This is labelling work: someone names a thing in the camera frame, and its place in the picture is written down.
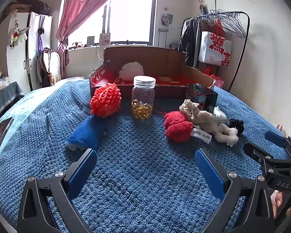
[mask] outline white shopping bag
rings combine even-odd
[[[202,32],[198,60],[203,63],[228,66],[232,52],[232,41],[212,32]]]

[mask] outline red knitted object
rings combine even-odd
[[[98,117],[113,115],[120,108],[121,93],[115,83],[107,83],[96,89],[93,98],[90,100],[91,113]]]
[[[186,116],[174,111],[165,115],[166,136],[176,143],[185,143],[189,141],[193,124],[188,122]]]

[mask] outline glass jar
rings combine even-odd
[[[156,80],[148,76],[136,76],[131,94],[131,112],[142,120],[152,115]]]

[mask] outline bed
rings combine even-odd
[[[247,141],[274,157],[286,156],[264,139],[266,131],[280,134],[279,130],[233,95],[219,88],[215,91],[217,106],[228,119],[244,120],[245,131],[232,148],[216,141],[208,145],[195,137],[185,144],[168,141],[162,114],[134,120],[130,101],[122,100],[120,111],[106,119],[97,165],[72,201],[93,232],[199,232],[220,202],[195,165],[199,148],[205,148],[227,171],[250,178],[261,171],[243,152]],[[0,214],[14,229],[26,178],[51,177],[82,155],[80,150],[66,148],[64,141],[90,115],[89,100],[88,80],[63,80],[29,93],[0,119],[15,119],[0,148]],[[156,100],[154,105],[170,112],[182,102]],[[61,231],[68,232],[53,201],[49,202]]]

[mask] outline red chinese characters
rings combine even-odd
[[[223,54],[224,53],[223,45],[224,45],[225,38],[219,37],[216,34],[211,33],[210,39],[213,41],[213,44],[210,45],[209,48]]]
[[[230,54],[228,52],[224,53],[225,59],[221,61],[221,66],[228,66],[230,64]]]

